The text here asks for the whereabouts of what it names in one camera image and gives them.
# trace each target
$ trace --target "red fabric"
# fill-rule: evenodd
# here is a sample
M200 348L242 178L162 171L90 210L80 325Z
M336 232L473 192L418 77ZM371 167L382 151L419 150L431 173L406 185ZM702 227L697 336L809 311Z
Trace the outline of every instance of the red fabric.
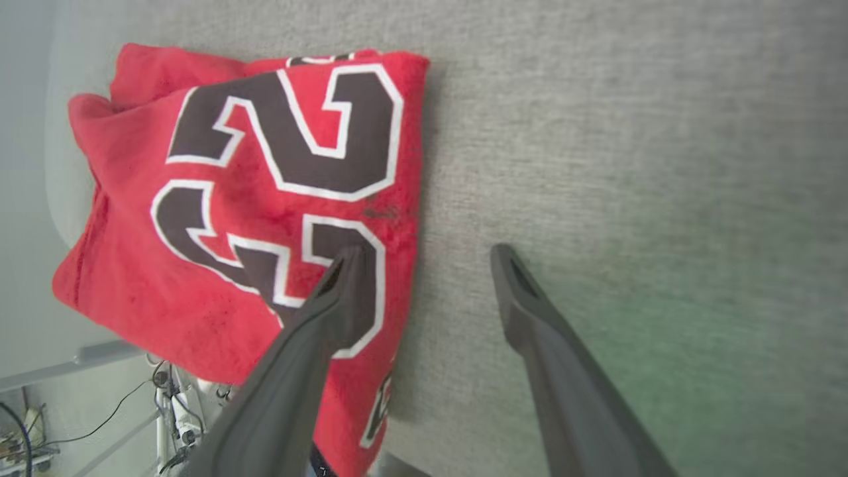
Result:
M286 68L315 140L331 147L339 115L322 111L321 103L332 70L373 64L385 69L404 100L397 170L390 187L347 202L275 187L244 108L235 108L226 124L245 132L227 167L165 163L189 88L283 68L285 59L242 63L179 48L126 45L111 99L83 94L69 104L76 141L97 187L86 231L53 279L61 301L132 344L200 378L240 384L280 332L278 319L257 294L169 250L151 216L156 194L173 179L214 183L211 219L218 237L204 242L230 259L235 256L228 233L289 247L286 292L301 298L325 270L301 261L304 214L364 224L386 250L384 323L356 357L332 361L315 431L318 447L343 477L366 472L385 432L382 425L373 445L360 444L410 305L428 62L411 53L366 50L342 63Z

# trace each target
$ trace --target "black number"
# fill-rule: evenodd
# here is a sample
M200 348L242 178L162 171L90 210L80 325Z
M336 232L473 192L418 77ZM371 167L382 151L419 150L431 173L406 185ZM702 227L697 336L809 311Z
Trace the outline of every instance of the black number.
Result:
M333 69L324 110L340 114L337 144L316 143L285 70L198 87L187 94L166 162L226 167L243 131L226 125L248 111L277 188L355 201L394 182L403 99L382 65Z

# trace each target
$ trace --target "white wall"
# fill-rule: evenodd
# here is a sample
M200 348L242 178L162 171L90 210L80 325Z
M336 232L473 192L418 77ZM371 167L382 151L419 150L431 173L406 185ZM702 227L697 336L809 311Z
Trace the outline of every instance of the white wall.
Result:
M113 340L60 304L51 280L68 252L47 209L47 59L56 3L0 0L0 378Z

